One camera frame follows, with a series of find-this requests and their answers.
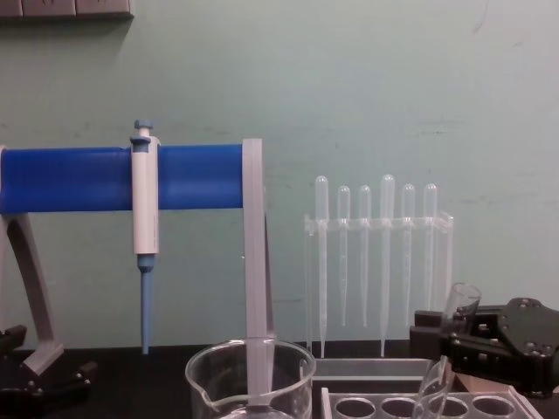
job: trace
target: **gray stand leg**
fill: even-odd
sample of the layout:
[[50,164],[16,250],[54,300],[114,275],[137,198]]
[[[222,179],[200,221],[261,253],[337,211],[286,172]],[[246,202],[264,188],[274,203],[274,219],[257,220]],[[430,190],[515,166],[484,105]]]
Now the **gray stand leg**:
[[35,239],[31,230],[29,215],[3,216],[2,223],[3,228],[2,232],[0,232],[0,269],[3,269],[6,246],[8,241],[10,241],[22,280],[24,281],[31,315],[38,336],[37,349],[24,363],[35,374],[42,374],[62,354],[64,348],[54,334],[45,278],[39,263],[37,246],[35,245]]

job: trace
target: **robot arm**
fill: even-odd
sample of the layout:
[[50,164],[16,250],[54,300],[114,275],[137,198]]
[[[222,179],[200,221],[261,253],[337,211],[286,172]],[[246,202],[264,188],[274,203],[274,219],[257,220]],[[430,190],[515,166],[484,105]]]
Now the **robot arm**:
[[449,358],[452,370],[515,387],[528,397],[550,397],[559,386],[559,312],[536,299],[480,306],[469,334],[441,333],[441,313],[416,312],[411,356]]
[[42,417],[87,399],[97,365],[88,362],[67,380],[46,386],[38,374],[11,357],[24,343],[26,331],[24,326],[15,326],[0,332],[0,417]]

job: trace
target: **black table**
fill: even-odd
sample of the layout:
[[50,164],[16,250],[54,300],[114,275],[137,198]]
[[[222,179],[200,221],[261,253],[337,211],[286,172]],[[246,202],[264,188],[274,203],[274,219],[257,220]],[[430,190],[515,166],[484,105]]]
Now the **black table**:
[[[48,419],[173,419],[190,418],[190,389],[184,378],[188,359],[202,346],[155,347],[149,356],[140,348],[71,349],[45,373],[45,380],[56,381],[75,373],[77,367],[95,361],[97,380],[90,400],[78,407],[48,416]],[[405,343],[393,343],[387,355],[404,357]],[[329,357],[374,357],[377,344],[332,342]],[[544,419],[559,417],[559,395],[534,406]]]

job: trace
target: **micropipette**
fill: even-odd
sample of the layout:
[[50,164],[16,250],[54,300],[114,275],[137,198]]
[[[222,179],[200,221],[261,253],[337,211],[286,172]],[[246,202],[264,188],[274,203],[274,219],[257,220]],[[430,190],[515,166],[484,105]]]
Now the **micropipette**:
[[359,218],[361,221],[361,302],[363,326],[367,326],[367,297],[369,294],[369,220],[371,217],[370,188],[363,185],[359,188]]
[[159,140],[150,135],[151,122],[137,120],[132,137],[132,219],[134,253],[141,273],[141,352],[148,354],[151,340],[151,274],[159,253],[159,193],[157,155]]
[[423,192],[423,216],[427,223],[425,230],[425,267],[424,289],[426,292],[427,310],[432,310],[433,294],[433,253],[435,240],[435,217],[437,216],[437,186],[429,183]]
[[404,286],[404,322],[410,325],[411,292],[411,229],[416,213],[416,189],[410,183],[402,189],[402,218],[404,219],[404,258],[402,260],[402,285]]
[[381,356],[384,356],[390,309],[390,231],[392,229],[391,220],[394,218],[394,177],[392,175],[385,175],[381,180],[381,218],[383,222]]
[[347,186],[338,189],[338,220],[340,223],[340,295],[342,297],[342,326],[346,326],[348,299],[348,221],[350,217],[350,191]]
[[327,329],[327,234],[328,234],[328,179],[318,176],[314,181],[314,215],[318,230],[318,252],[319,252],[319,327],[321,335],[321,358],[324,358],[324,344],[326,341]]

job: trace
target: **pipette bulb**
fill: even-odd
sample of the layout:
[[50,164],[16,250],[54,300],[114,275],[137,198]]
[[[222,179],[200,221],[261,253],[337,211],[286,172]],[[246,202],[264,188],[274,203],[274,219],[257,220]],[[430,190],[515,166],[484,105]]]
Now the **pipette bulb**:
[[350,192],[347,186],[338,188],[338,218],[347,220],[350,218]]
[[363,185],[359,188],[359,218],[370,218],[371,195],[370,188]]
[[384,175],[381,180],[381,218],[394,217],[394,176]]
[[328,179],[318,176],[314,181],[314,216],[317,220],[328,220]]
[[416,216],[416,189],[408,183],[402,189],[402,218]]
[[437,216],[437,186],[429,183],[423,191],[424,216]]

